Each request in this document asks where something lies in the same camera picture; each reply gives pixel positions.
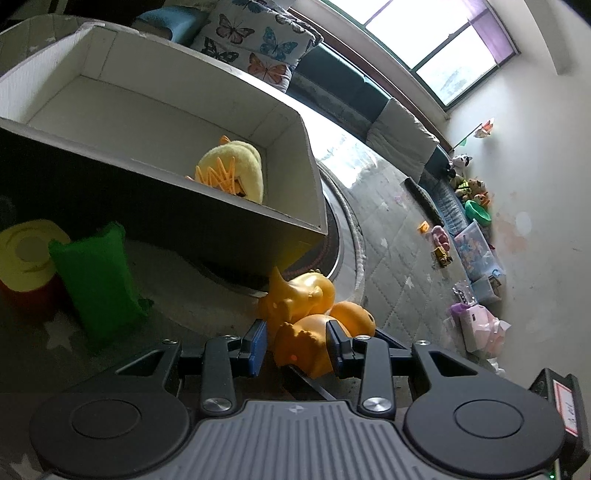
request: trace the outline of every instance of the star pattern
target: star pattern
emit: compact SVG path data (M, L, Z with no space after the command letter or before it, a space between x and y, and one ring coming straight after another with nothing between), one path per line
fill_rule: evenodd
M31 465L31 461L26 453L22 454L21 463L11 463L10 467L22 478L22 480L35 480L41 475Z
M49 340L47 341L47 349L53 350L59 346L62 346L69 352L72 351L72 345L70 343L70 337L80 330L78 325L73 323L65 314L57 312L50 322L43 324Z

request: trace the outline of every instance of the pink toy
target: pink toy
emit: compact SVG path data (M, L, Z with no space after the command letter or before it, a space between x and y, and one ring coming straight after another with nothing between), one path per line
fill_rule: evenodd
M433 236L433 243L436 247L442 247L446 252L449 252L449 237L447 236L447 233L445 233L443 227L440 227L439 225L434 226L433 230L431 230L431 235Z

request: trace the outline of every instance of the blue gripper pad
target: blue gripper pad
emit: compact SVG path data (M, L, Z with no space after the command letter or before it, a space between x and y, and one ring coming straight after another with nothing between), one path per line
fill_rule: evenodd
M262 361L267 352L267 323L256 320L242 339L242 349L250 353L248 358L248 374L256 377L261 371Z

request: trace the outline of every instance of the clear plastic box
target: clear plastic box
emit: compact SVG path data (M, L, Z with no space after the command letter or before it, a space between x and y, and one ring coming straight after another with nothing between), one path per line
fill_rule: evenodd
M496 281L496 288L491 284ZM490 277L481 277L472 284L474 295L481 305L490 305L491 303L501 301L501 289L505 285L505 276L498 270L493 271Z
M488 278L495 270L503 273L475 220L458 234L453 242L470 280Z

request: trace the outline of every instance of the window frame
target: window frame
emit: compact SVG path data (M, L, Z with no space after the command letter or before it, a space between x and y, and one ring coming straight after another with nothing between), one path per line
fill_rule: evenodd
M376 18L394 0L386 0L386 3L383 6L381 6L380 9L376 13L374 13L371 17L369 17L369 19L365 23L361 23L358 20L354 19L351 15L349 15L347 12L345 12L344 10L342 10L340 7L338 7L337 5L335 5L334 3L332 3L330 0L319 0L319 1L321 3L324 3L324 4L328 5L329 7L331 7L339 15L341 15L344 19L346 19L349 22L351 22L358 29L360 29L363 33L365 33L368 37L370 37L374 42L376 42L380 47L382 47L386 52L388 52L388 54L390 54L407 72L409 72L413 76L413 78L421 85L421 87L423 87L427 91L427 93L433 98L433 100L435 100L437 102L437 104L439 105L439 107L444 112L447 112L447 111L451 110L454 106L456 106L458 103L460 103L464 98L466 98L476 88L478 88L479 85L481 85L486 79L488 79L493 73L495 73L497 70L499 70L505 63L507 63L510 59L512 59L513 57L515 57L519 53L518 50L517 50L517 48L515 47L515 43L513 42L513 39L509 36L507 30L505 29L505 26L501 23L501 20L497 16L496 12L492 9L492 7L488 3L486 3L486 9L483 10L476 17L474 17L474 19L472 20L472 22L477 21L483 15L486 15L490 11L494 15L494 17L497 20L497 22L499 22L499 25L501 26L501 28L505 32L505 35L507 35L507 38L509 39L509 42L513 46L513 53L509 57L507 57L505 60L503 60L500 64L496 64L493 68L491 68L487 72L484 72L478 78L478 80L476 80L474 83L472 83L466 90L464 90L460 95L458 95L457 97L455 97L448 105L446 105L445 103L443 103L441 101L441 99L439 98L439 96L432 90L432 88L427 84L427 82L425 82L423 80L423 78L417 72L429 60L431 60L435 55L437 55L437 53L439 53L440 51L442 51L447 45L449 45L453 40L455 40L462 32L464 32L466 29L468 29L470 27L470 25L471 25L471 22L470 21L466 21L465 24L463 24L460 28L458 28L454 33L451 33L434 50L432 50L430 53L428 53L428 55L425 56L425 58L423 58L420 62L418 62L415 67L410 68L398 55L396 55L396 53L390 47L388 47L374 33L370 32L367 29L367 25L369 25L369 23L374 18Z

